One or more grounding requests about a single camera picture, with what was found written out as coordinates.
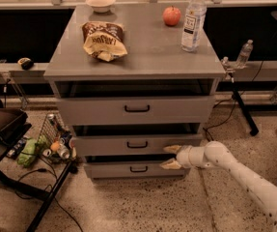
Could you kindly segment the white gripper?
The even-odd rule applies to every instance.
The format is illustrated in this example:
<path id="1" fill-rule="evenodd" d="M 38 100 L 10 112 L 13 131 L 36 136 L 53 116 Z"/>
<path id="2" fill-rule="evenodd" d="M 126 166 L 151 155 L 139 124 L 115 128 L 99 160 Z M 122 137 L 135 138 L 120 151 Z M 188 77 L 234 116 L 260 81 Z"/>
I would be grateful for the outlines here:
<path id="1" fill-rule="evenodd" d="M 194 147 L 191 145 L 170 145 L 164 147 L 163 150 L 170 154 L 176 154 L 176 158 L 168 159 L 160 164 L 160 166 L 166 170 L 177 170 L 182 167 L 205 168 L 208 163 L 204 147 Z"/>

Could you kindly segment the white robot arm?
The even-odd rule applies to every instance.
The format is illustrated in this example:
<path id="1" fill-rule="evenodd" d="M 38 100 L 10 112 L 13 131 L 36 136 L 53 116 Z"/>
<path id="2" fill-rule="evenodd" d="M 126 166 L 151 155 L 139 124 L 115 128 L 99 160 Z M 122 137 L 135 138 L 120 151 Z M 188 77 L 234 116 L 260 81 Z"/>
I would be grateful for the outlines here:
<path id="1" fill-rule="evenodd" d="M 175 155 L 160 164 L 163 169 L 196 167 L 226 170 L 273 220 L 272 232 L 277 232 L 277 187 L 238 161 L 224 144 L 210 141 L 205 146 L 170 145 L 163 150 Z"/>

